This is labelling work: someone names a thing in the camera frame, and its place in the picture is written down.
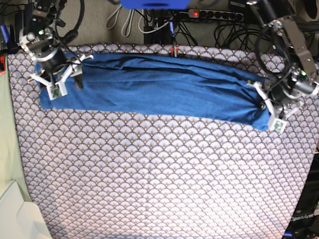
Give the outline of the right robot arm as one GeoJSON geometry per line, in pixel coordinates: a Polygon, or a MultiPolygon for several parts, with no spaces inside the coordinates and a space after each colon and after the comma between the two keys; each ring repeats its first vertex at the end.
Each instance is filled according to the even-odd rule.
{"type": "Polygon", "coordinates": [[[85,12],[85,3],[81,0],[80,13],[74,28],[60,36],[57,28],[65,26],[60,15],[66,3],[65,0],[37,0],[31,17],[19,33],[22,50],[40,64],[40,76],[52,84],[59,82],[64,69],[72,65],[71,59],[65,56],[61,48],[66,49],[78,36],[85,12]]]}

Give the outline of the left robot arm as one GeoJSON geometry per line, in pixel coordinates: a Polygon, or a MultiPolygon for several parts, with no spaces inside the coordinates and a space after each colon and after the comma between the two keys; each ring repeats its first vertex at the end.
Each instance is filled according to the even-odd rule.
{"type": "Polygon", "coordinates": [[[300,97],[316,94],[319,73],[304,34],[298,28],[291,3],[288,0],[248,0],[246,4],[262,27],[255,42],[255,55],[271,82],[266,88],[266,98],[284,107],[300,97]],[[285,60],[284,69],[278,73],[271,71],[261,58],[260,43],[267,33],[276,53],[285,60]]]}

